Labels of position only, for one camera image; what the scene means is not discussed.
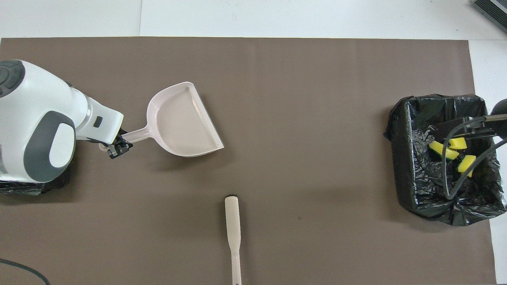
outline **brush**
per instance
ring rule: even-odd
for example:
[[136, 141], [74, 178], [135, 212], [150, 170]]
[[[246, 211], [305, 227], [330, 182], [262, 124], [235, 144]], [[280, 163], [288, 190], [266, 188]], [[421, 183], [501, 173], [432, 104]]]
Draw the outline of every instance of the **brush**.
[[239, 225], [238, 197], [235, 195], [229, 195], [225, 198], [225, 220], [227, 225], [227, 241], [231, 248], [232, 284], [241, 285], [241, 266], [239, 263], [241, 228]]

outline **white floor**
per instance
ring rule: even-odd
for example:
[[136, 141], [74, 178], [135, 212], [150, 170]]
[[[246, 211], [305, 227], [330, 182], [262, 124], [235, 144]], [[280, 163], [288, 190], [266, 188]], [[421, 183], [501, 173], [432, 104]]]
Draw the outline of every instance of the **white floor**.
[[[507, 98], [507, 34], [470, 0], [0, 1], [0, 39], [138, 35], [469, 40], [476, 94], [490, 108]], [[498, 155], [507, 165], [507, 149]], [[507, 215], [491, 220], [491, 235], [507, 283]]]

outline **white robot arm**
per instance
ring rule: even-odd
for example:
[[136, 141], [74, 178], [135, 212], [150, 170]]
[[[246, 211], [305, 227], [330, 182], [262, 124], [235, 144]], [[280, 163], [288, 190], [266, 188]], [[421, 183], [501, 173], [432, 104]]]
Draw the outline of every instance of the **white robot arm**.
[[0, 61], [0, 181], [51, 181], [69, 165], [76, 139], [112, 144], [122, 121], [36, 65]]

